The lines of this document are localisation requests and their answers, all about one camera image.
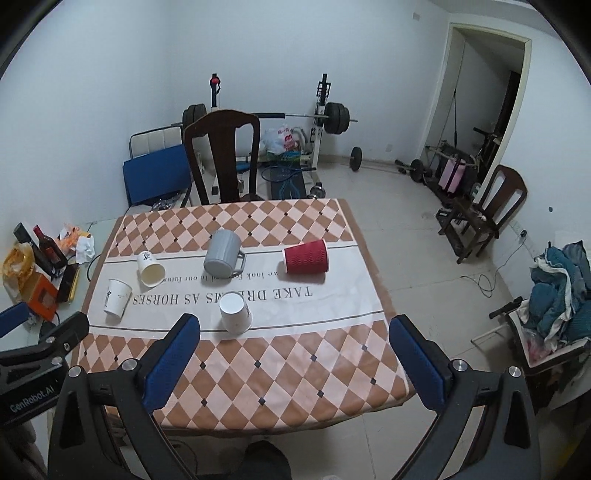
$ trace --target orange box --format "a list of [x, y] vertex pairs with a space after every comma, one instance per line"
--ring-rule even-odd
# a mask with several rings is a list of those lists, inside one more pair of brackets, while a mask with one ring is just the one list
[[33, 272], [21, 290], [22, 299], [29, 308], [48, 322], [53, 320], [57, 310], [57, 288], [39, 272]]

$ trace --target bottle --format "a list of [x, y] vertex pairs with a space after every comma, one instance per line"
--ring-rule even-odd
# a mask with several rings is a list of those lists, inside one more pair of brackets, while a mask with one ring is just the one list
[[27, 232], [27, 229], [23, 226], [22, 223], [19, 223], [14, 229], [14, 236], [16, 237], [17, 241], [20, 244], [29, 244], [33, 249], [33, 255], [35, 256], [35, 263], [39, 265], [39, 268], [42, 269], [49, 277], [53, 280], [57, 278], [57, 271], [53, 268], [53, 264], [49, 261], [47, 256], [39, 250], [37, 244]]
[[56, 241], [50, 236], [43, 234], [39, 225], [33, 227], [33, 232], [35, 232], [35, 235], [37, 235], [37, 238], [39, 239], [39, 248], [45, 253], [53, 266], [58, 270], [64, 268], [68, 263], [68, 259], [63, 254], [60, 247], [57, 246]]

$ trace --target electrical outlet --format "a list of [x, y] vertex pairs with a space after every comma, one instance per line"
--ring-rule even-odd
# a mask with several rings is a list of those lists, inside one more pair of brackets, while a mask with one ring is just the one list
[[524, 228], [521, 226], [521, 224], [517, 220], [510, 221], [509, 226], [511, 227], [511, 229], [515, 232], [515, 234], [517, 236], [521, 236], [521, 232], [524, 230]]
[[[515, 232], [515, 234], [517, 235], [517, 238], [521, 239], [521, 232], [523, 230], [525, 230], [523, 228], [523, 226], [517, 221], [517, 220], [512, 220], [509, 222], [509, 226], [511, 227], [511, 229]], [[527, 235], [525, 236], [525, 240], [521, 240], [524, 244], [524, 247], [527, 249], [527, 251], [530, 253], [531, 258], [535, 258], [540, 256], [543, 252], [540, 252], [536, 246], [534, 245], [533, 240], [530, 237], [529, 232], [527, 233]]]

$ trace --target screw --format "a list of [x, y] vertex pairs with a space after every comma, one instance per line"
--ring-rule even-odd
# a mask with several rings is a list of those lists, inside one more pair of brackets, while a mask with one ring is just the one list
[[459, 372], [465, 372], [468, 370], [468, 364], [464, 360], [460, 359], [454, 360], [452, 362], [452, 367]]
[[521, 370], [518, 367], [509, 367], [509, 375], [515, 378], [519, 378], [521, 376]]
[[137, 366], [138, 361], [135, 358], [128, 358], [125, 362], [121, 364], [121, 368], [126, 372], [132, 371]]
[[82, 369], [78, 365], [76, 365], [75, 367], [70, 368], [70, 371], [68, 372], [68, 376], [72, 377], [72, 378], [76, 378], [81, 373], [82, 373]]

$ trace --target dark wooden chair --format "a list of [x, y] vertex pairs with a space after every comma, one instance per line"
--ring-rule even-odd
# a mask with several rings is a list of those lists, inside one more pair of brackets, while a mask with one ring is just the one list
[[[487, 203], [491, 188], [495, 184], [495, 180], [499, 174], [503, 176], [503, 183], [491, 198], [488, 205], [484, 207]], [[515, 192], [520, 192], [517, 201], [513, 203], [511, 208], [507, 210], [507, 213], [504, 214], [502, 218], [495, 220], [496, 214], [505, 208], [507, 202], [509, 202]], [[513, 170], [513, 168], [506, 167], [505, 165], [498, 165], [493, 172], [491, 181], [487, 185], [480, 202], [472, 203], [470, 200], [464, 198], [454, 198], [451, 214], [444, 218], [438, 217], [438, 220], [441, 224], [439, 235], [447, 235], [454, 252], [458, 256], [457, 263], [462, 263], [462, 261], [468, 257], [478, 245], [480, 245], [480, 249], [476, 253], [476, 256], [479, 257], [493, 238], [499, 238], [499, 231], [525, 201], [526, 197], [527, 188], [521, 175]], [[466, 225], [462, 229], [462, 235], [467, 232], [469, 227], [472, 227], [474, 230], [474, 237], [467, 245], [464, 245], [460, 236], [452, 227], [452, 220], [466, 221]]]
[[[240, 197], [238, 172], [236, 171], [236, 129], [246, 124], [252, 125], [252, 149], [248, 193]], [[256, 194], [256, 163], [261, 139], [261, 123], [256, 115], [236, 110], [216, 110], [189, 125], [183, 133], [183, 144], [189, 159], [189, 166], [202, 205], [209, 205], [207, 189], [197, 164], [193, 149], [193, 138], [208, 135], [212, 148], [213, 163], [220, 189], [220, 201], [254, 202], [263, 200]]]

